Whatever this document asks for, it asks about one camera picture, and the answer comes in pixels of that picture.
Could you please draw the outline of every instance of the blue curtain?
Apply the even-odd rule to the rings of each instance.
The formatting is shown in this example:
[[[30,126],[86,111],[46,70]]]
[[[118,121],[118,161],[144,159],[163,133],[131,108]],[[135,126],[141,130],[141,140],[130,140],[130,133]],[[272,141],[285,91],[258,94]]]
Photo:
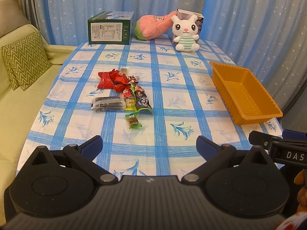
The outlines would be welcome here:
[[[102,11],[134,11],[136,21],[146,14],[162,16],[177,8],[201,13],[204,6],[204,0],[35,0],[31,6],[32,0],[23,1],[28,18],[37,18],[36,26],[50,44],[75,46],[87,39],[87,19]]]
[[[205,0],[201,38],[249,68],[284,108],[307,71],[296,61],[306,57],[305,9],[306,0]]]

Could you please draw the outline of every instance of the box label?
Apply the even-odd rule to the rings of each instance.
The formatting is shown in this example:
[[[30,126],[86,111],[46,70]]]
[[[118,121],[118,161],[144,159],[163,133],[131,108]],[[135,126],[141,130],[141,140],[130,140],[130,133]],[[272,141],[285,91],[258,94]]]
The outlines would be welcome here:
[[[92,41],[122,41],[121,22],[91,23]]]

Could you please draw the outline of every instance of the plush toy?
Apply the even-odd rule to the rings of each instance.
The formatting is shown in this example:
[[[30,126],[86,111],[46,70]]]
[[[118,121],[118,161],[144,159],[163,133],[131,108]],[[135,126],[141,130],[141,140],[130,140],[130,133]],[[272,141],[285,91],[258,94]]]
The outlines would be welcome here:
[[[162,35],[171,28],[173,15],[177,15],[177,11],[166,16],[142,16],[135,24],[135,36],[140,40],[151,40]]]
[[[172,32],[176,36],[174,42],[178,42],[176,50],[197,51],[199,49],[199,45],[195,42],[199,39],[198,28],[195,24],[197,15],[192,15],[188,20],[179,20],[177,16],[172,16],[171,20],[174,22]]]

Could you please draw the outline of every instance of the white bunny plush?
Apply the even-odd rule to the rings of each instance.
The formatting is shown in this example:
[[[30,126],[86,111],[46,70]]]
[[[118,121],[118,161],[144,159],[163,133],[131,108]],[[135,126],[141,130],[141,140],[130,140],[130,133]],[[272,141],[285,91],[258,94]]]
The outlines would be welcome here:
[[[199,39],[198,27],[195,22],[197,15],[192,15],[188,20],[179,20],[177,16],[172,16],[171,20],[174,22],[172,32],[175,36],[174,42],[178,42],[176,50],[178,51],[197,51],[199,45],[195,40]]]

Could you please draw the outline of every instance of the pillow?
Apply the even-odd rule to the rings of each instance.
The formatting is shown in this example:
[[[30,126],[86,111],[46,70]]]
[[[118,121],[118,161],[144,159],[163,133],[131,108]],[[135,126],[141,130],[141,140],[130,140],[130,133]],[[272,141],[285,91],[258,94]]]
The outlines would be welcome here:
[[[15,78],[24,91],[52,65],[48,62],[40,32],[1,47],[1,52],[9,74],[13,71],[11,82]]]
[[[18,0],[0,1],[0,37],[28,24]]]

